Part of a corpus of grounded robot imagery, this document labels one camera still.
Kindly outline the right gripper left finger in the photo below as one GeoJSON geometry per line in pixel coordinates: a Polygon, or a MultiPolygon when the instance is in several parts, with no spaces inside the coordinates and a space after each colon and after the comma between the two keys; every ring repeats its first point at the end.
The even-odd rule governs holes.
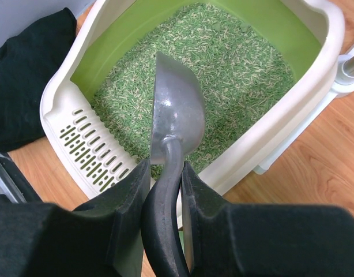
{"type": "Polygon", "coordinates": [[[140,276],[147,159],[68,211],[53,203],[0,203],[0,276],[140,276]]]}

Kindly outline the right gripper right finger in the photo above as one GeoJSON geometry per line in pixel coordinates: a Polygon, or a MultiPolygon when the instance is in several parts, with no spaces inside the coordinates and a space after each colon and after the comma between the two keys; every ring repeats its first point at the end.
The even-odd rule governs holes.
{"type": "Polygon", "coordinates": [[[354,276],[354,217],[341,207],[233,204],[190,163],[181,199],[192,276],[354,276]]]}

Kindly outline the grey metal scoop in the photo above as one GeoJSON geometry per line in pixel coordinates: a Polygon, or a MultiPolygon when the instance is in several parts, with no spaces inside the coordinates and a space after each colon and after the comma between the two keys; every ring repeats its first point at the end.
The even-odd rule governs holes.
{"type": "Polygon", "coordinates": [[[142,208],[141,235],[156,276],[188,276],[179,239],[176,206],[184,159],[200,144],[205,105],[191,69],[157,52],[150,162],[163,165],[142,208]]]}

